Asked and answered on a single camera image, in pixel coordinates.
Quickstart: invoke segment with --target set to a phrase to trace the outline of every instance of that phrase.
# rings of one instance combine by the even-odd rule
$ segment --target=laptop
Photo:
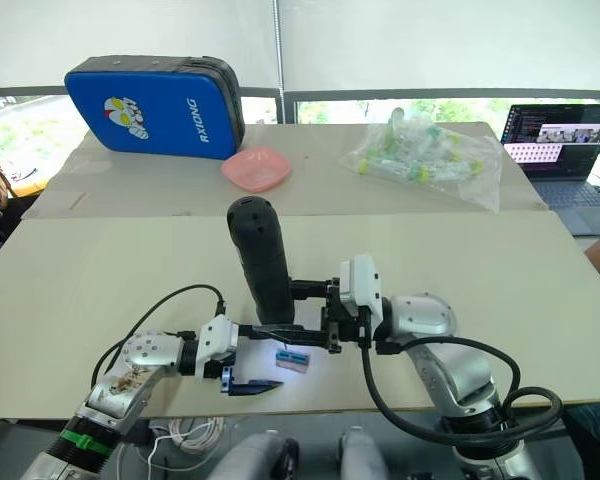
[[[572,235],[600,235],[600,105],[512,105],[501,143]]]

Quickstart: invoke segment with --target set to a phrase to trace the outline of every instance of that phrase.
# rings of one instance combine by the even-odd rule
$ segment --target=cartoon logo
[[[128,128],[131,135],[142,140],[149,138],[149,133],[143,125],[142,110],[130,98],[107,98],[104,101],[104,114],[116,125]]]

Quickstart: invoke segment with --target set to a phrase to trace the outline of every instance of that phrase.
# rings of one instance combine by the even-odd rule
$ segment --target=laptop keyboard
[[[533,187],[550,208],[600,207],[600,194],[586,182],[537,182]]]

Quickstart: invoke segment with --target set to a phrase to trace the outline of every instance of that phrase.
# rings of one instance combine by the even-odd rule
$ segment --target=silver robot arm
[[[451,306],[429,293],[392,297],[389,340],[454,335]],[[500,398],[484,353],[455,344],[418,345],[407,351],[429,398],[453,433],[504,430]],[[453,448],[467,480],[541,480],[524,441],[494,447]]]
[[[196,368],[202,378],[208,362],[221,362],[235,352],[237,328],[218,315],[203,326],[199,341],[164,332],[131,337],[113,368],[22,480],[98,479],[104,463],[140,417],[155,385],[165,377],[194,375]]]

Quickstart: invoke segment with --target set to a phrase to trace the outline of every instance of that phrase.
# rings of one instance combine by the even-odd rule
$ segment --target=white curtain
[[[600,0],[280,0],[285,89],[600,90]]]
[[[210,55],[275,88],[270,0],[0,0],[0,88],[57,86],[91,56]]]

